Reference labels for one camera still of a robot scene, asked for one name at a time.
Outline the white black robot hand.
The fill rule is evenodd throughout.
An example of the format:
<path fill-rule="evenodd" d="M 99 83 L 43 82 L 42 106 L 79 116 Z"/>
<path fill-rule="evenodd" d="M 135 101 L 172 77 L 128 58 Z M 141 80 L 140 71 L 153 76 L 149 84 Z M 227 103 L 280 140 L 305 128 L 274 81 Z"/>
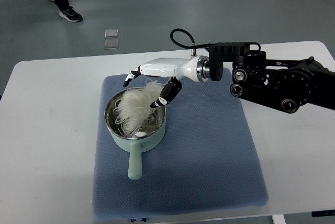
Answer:
<path fill-rule="evenodd" d="M 123 87 L 138 76 L 169 77 L 159 97 L 151 103 L 151 108 L 158 108 L 169 104 L 182 89 L 181 79 L 188 78 L 194 82 L 205 82 L 210 78 L 209 59 L 196 56 L 190 60 L 182 58 L 158 58 L 146 62 L 133 69 L 126 77 Z"/>

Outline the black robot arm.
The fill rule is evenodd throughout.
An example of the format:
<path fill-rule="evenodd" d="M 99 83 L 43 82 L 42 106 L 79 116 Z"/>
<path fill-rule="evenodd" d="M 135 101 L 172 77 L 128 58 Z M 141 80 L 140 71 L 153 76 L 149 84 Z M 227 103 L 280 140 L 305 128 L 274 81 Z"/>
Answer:
<path fill-rule="evenodd" d="M 232 64 L 230 92 L 234 97 L 295 113 L 305 104 L 334 109 L 334 72 L 323 67 L 314 57 L 303 60 L 269 60 L 260 48 L 252 50 L 252 42 L 219 42 L 196 45 L 193 36 L 191 50 L 204 48 L 209 59 L 200 65 L 200 76 L 212 81 L 223 77 L 223 63 Z"/>

